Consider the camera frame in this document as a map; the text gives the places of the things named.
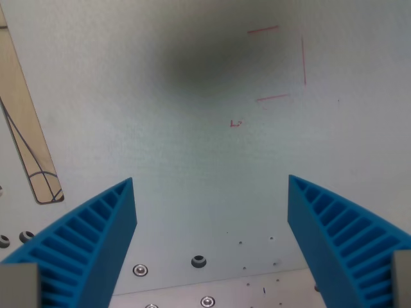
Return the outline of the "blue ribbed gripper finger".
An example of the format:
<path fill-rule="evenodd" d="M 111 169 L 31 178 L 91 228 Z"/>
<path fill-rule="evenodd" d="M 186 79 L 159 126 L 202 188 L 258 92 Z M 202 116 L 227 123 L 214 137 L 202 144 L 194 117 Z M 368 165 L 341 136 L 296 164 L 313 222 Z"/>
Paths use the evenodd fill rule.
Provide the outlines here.
<path fill-rule="evenodd" d="M 41 307 L 108 307 L 136 226 L 127 178 L 50 224 L 3 263 L 39 267 Z"/>
<path fill-rule="evenodd" d="M 369 210 L 294 175 L 288 224 L 326 307 L 393 307 L 391 261 L 410 235 Z"/>

